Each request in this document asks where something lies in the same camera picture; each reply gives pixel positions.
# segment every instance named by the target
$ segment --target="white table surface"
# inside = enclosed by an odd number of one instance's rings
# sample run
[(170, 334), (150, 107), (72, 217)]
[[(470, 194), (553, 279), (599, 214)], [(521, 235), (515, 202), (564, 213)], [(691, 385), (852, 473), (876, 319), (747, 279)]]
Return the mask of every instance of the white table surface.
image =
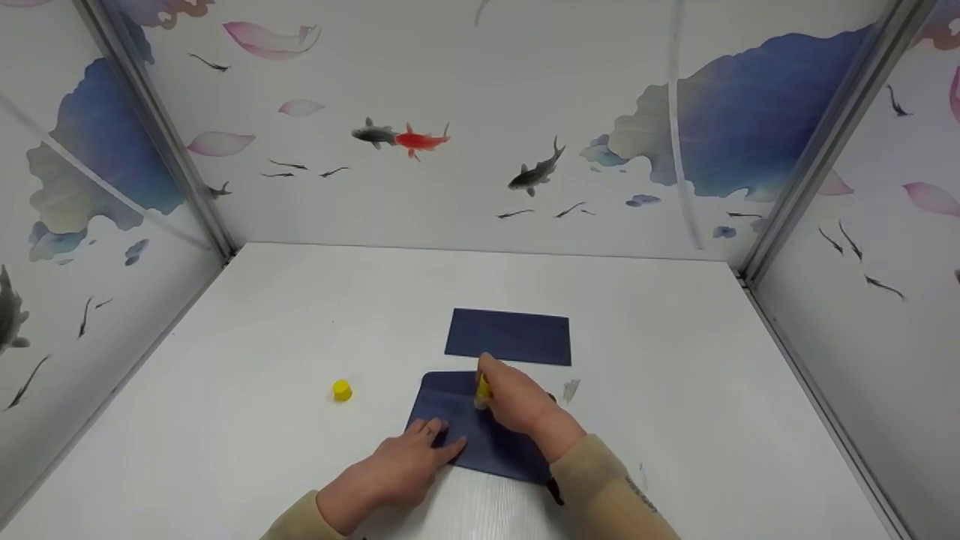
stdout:
[[(475, 367), (444, 355), (455, 307), (570, 318), (573, 367), (515, 365), (582, 379), (569, 409), (684, 540), (888, 538), (723, 263), (248, 244), (0, 540), (258, 538), (399, 433), (423, 373)], [(587, 538), (572, 522), (448, 468), (357, 537)]]

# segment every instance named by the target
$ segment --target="blue paper rectangle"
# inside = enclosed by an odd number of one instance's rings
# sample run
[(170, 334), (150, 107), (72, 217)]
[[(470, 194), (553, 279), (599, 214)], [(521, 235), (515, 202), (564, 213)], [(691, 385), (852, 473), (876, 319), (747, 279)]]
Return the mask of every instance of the blue paper rectangle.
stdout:
[(453, 310), (444, 352), (473, 358), (490, 353), (501, 360), (568, 366), (571, 364), (570, 320), (552, 315), (457, 307)]
[(435, 371), (424, 375), (407, 426), (418, 418), (446, 420), (449, 429), (434, 442), (435, 448), (461, 435), (467, 437), (467, 446), (452, 461), (453, 465), (546, 484), (550, 466), (533, 440), (497, 424), (489, 410), (473, 406), (475, 375), (473, 371)]

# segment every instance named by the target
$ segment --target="yellow glue stick cap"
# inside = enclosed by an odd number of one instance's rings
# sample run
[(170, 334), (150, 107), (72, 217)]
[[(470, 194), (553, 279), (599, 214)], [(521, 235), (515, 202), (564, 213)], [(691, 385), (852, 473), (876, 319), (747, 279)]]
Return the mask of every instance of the yellow glue stick cap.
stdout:
[(350, 399), (350, 396), (353, 395), (353, 390), (350, 389), (350, 383), (340, 379), (333, 383), (333, 400), (337, 402), (345, 402)]

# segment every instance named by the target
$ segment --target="beige sleeve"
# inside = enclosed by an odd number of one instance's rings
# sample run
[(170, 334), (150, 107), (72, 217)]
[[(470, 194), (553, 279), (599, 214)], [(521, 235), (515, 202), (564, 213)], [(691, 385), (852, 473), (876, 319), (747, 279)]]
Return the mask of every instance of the beige sleeve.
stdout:
[(347, 540), (346, 536), (326, 524), (317, 508), (317, 491), (300, 497), (293, 506), (276, 518), (260, 540)]
[(680, 540), (596, 435), (578, 442), (550, 472), (560, 495), (581, 512), (596, 540)]

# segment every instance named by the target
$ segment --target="pink petal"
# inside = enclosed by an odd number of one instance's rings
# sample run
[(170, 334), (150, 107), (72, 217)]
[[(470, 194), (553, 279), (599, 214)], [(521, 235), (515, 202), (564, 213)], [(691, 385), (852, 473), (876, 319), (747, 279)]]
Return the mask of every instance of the pink petal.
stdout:
[(42, 6), (51, 0), (0, 0), (0, 6), (11, 6), (12, 8), (32, 8), (33, 6)]
[(957, 67), (956, 72), (953, 74), (953, 82), (950, 83), (950, 110), (953, 111), (953, 117), (956, 118), (957, 122), (960, 122), (960, 96), (957, 95), (958, 89), (960, 89), (960, 66)]
[(292, 99), (281, 105), (279, 112), (289, 114), (290, 116), (303, 117), (309, 116), (323, 108), (324, 106), (316, 101), (310, 101), (308, 99)]
[(853, 188), (847, 185), (835, 170), (830, 169), (827, 177), (824, 178), (824, 182), (820, 184), (817, 193), (821, 195), (849, 195), (853, 193)]
[(945, 189), (926, 182), (903, 186), (913, 205), (921, 210), (960, 217), (960, 204)]
[(193, 139), (187, 150), (201, 156), (232, 156), (239, 154), (253, 142), (254, 135), (225, 134), (223, 132), (203, 132)]
[[(295, 36), (274, 34), (251, 22), (229, 22), (224, 28), (247, 52), (267, 60), (290, 60), (310, 50), (320, 38), (316, 26), (301, 26)], [(312, 41), (308, 38), (313, 33)]]

